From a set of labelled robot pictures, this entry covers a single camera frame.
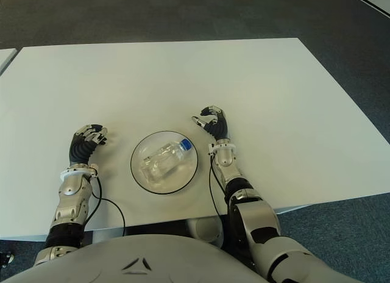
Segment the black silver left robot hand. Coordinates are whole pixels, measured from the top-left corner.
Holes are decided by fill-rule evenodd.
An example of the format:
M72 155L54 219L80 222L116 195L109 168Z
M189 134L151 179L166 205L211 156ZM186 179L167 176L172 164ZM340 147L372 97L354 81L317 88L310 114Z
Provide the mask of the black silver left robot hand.
M69 164L88 165L91 155L107 141L108 130L99 124L88 124L76 131L69 147Z

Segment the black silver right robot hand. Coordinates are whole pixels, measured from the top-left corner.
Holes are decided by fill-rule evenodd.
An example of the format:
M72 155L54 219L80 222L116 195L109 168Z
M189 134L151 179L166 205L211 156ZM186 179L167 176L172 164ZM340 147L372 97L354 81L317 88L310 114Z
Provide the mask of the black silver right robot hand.
M224 111L217 106L208 106L201 110L201 116L214 116L206 122L197 116L192 116L192 121L210 134L216 141L229 139L228 125Z

